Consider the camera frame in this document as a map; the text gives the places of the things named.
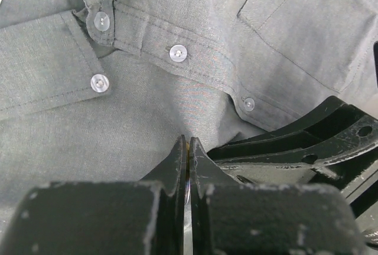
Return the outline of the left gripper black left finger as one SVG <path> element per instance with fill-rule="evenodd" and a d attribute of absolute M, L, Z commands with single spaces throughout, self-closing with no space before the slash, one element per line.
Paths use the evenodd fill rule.
<path fill-rule="evenodd" d="M 2 254 L 182 254 L 187 143 L 134 182 L 49 182 L 31 189 Z"/>

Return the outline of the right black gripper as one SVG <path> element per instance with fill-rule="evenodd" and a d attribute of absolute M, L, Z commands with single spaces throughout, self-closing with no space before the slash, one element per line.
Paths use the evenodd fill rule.
<path fill-rule="evenodd" d="M 366 244 L 377 249 L 377 155 L 363 156 L 376 148 L 377 119 L 330 96 L 282 128 L 229 142 L 208 156 L 228 174 L 257 183 L 337 182 L 345 176 L 342 194 Z"/>

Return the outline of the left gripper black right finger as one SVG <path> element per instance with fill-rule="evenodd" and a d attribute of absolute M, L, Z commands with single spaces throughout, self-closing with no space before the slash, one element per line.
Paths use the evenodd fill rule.
<path fill-rule="evenodd" d="M 192 138 L 194 254 L 364 254 L 351 208 L 326 184 L 241 184 Z"/>

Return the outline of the silver yellow round brooch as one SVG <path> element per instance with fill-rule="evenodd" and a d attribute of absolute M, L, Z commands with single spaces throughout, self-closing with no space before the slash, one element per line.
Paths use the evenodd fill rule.
<path fill-rule="evenodd" d="M 190 144 L 186 143 L 187 160 L 185 169 L 185 205 L 191 205 L 191 185 L 190 185 Z"/>

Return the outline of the grey button-up shirt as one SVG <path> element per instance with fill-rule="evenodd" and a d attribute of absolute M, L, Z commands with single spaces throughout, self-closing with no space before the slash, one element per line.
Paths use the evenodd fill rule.
<path fill-rule="evenodd" d="M 134 181 L 377 93 L 377 0 L 1 0 L 1 227 L 49 181 Z"/>

